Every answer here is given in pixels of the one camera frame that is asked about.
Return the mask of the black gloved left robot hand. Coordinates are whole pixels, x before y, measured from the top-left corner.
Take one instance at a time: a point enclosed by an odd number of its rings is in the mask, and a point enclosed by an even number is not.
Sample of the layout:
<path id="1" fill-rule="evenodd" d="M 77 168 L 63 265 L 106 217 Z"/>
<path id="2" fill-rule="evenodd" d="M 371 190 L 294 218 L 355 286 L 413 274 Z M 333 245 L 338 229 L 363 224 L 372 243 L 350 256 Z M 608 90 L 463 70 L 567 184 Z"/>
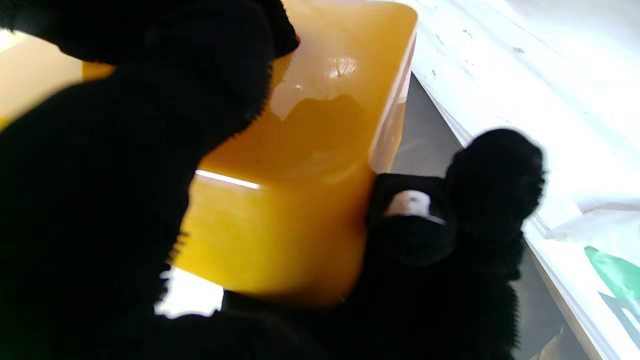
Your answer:
<path id="1" fill-rule="evenodd" d="M 170 319 L 170 252 L 199 162 L 262 113 L 299 41 L 280 0 L 3 0 L 1 27 L 115 66 L 1 132 L 3 360 L 512 360 L 544 155 L 494 129 L 445 177 L 381 174 L 339 305 L 227 290 Z"/>

